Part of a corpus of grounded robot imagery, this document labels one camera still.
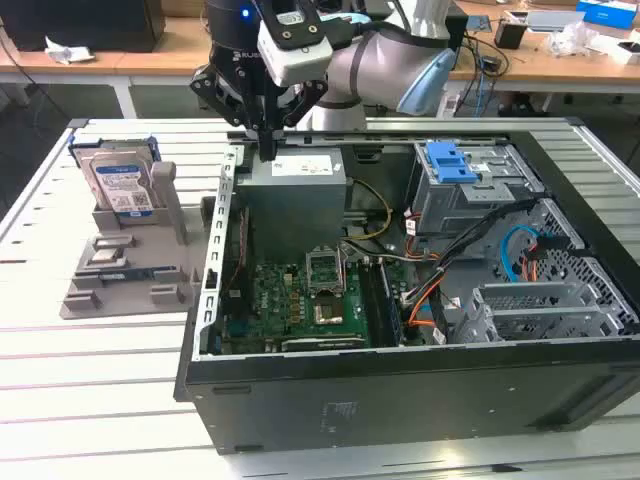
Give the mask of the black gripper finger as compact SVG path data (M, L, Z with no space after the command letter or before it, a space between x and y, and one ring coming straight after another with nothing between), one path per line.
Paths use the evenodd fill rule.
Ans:
M284 127L295 127L327 91L324 80L305 81L293 98L283 105L278 101L287 88L268 82L268 160L276 157L278 141Z
M243 126L257 143L260 159L269 160L265 110L244 65L232 66L229 80L213 64L206 65L193 77L190 88L230 125Z

